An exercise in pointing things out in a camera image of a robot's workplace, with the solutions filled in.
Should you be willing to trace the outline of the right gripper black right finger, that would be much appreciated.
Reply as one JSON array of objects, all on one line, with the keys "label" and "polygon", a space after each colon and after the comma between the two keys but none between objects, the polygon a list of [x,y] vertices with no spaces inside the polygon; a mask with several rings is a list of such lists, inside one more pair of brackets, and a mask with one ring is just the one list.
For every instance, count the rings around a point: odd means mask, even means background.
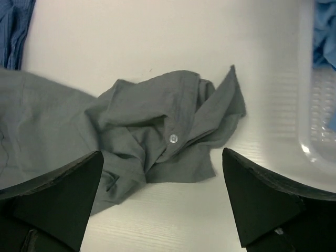
[{"label": "right gripper black right finger", "polygon": [[222,153],[240,244],[247,251],[335,251],[335,193]]}]

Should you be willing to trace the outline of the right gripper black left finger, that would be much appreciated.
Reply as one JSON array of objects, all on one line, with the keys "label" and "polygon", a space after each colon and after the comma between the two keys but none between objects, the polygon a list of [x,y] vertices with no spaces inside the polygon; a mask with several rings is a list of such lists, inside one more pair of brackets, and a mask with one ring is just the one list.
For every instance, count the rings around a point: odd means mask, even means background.
[{"label": "right gripper black left finger", "polygon": [[101,178],[91,152],[1,190],[1,251],[80,251]]}]

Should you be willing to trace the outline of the grey long sleeve shirt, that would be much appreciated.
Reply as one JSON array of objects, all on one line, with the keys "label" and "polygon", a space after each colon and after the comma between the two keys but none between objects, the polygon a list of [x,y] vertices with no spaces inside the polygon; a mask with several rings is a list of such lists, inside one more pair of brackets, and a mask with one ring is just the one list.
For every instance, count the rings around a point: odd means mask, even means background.
[{"label": "grey long sleeve shirt", "polygon": [[211,149],[245,115],[235,67],[218,87],[179,70],[139,83],[119,79],[98,97],[1,69],[1,188],[100,151],[96,214],[147,184],[213,178]]}]

